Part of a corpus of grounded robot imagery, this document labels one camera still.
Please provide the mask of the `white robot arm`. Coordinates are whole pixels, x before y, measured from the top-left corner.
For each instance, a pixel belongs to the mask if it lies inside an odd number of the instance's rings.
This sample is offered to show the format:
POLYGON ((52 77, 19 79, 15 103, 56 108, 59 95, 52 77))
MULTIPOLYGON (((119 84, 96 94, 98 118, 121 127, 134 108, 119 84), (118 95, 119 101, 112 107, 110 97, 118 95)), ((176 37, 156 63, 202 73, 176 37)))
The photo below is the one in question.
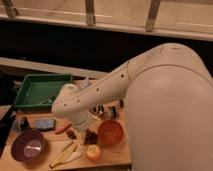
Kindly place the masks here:
POLYGON ((52 105, 79 130, 88 110, 125 100, 133 171, 213 171, 213 77, 191 48, 166 43, 52 105))

